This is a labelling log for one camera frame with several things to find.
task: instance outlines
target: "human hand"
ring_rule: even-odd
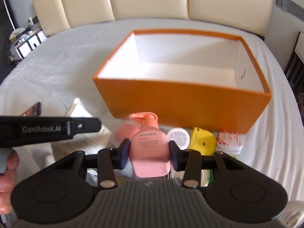
[[[13,208],[11,205],[11,192],[16,185],[16,167],[19,164],[19,156],[15,150],[7,158],[6,172],[0,176],[0,214],[8,214]]]

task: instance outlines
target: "padded headboard panel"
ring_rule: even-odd
[[[33,3],[48,36],[80,25],[140,17],[210,21],[265,36],[272,1],[33,0]]]

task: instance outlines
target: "wall socket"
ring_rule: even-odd
[[[304,21],[304,8],[295,2],[291,0],[277,0],[276,5],[277,7],[293,14],[294,16]]]

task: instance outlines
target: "smartphone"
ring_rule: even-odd
[[[41,102],[37,102],[31,108],[29,108],[24,113],[22,113],[20,116],[38,117],[40,115],[41,115]]]

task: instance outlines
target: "red and white container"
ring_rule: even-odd
[[[243,139],[238,133],[220,131],[216,140],[216,150],[237,158],[243,149]]]

